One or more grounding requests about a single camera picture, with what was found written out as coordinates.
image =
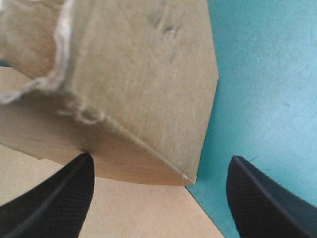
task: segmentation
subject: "green tabletop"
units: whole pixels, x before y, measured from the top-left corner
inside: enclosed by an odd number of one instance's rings
[[[227,238],[232,155],[317,206],[317,1],[210,0],[220,79],[190,192]]]

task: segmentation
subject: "torn cardboard edge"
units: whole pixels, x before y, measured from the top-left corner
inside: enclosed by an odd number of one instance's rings
[[[66,0],[57,21],[54,38],[56,42],[55,67],[47,76],[39,77],[23,85],[19,90],[0,94],[0,104],[9,104],[22,95],[35,90],[49,94],[59,88],[65,77],[70,55],[70,38],[72,26],[72,6],[74,0]],[[4,10],[2,0],[0,12]]]

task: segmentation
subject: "tan paper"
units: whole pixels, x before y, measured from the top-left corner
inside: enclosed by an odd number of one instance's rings
[[[61,165],[0,146],[0,205],[47,179]],[[180,186],[143,185],[96,178],[80,238],[222,238]]]

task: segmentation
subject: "cardboard box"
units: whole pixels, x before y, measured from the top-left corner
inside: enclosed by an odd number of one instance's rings
[[[2,0],[0,44],[28,76],[1,69],[1,144],[60,164],[90,152],[104,178],[195,182],[218,79],[206,0]]]

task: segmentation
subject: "brown cardboard surface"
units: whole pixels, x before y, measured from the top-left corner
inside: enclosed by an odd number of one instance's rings
[[[50,2],[46,33],[55,42],[37,42],[54,51],[53,69],[40,75],[0,49],[32,79],[0,95],[1,144],[61,164],[88,151],[104,178],[195,182],[218,79],[206,0],[39,0],[18,10],[3,2],[0,21],[15,23]],[[28,41],[14,26],[0,39]]]
[[[61,165],[0,146],[0,205],[42,182]],[[181,186],[96,178],[80,238],[222,238]]]

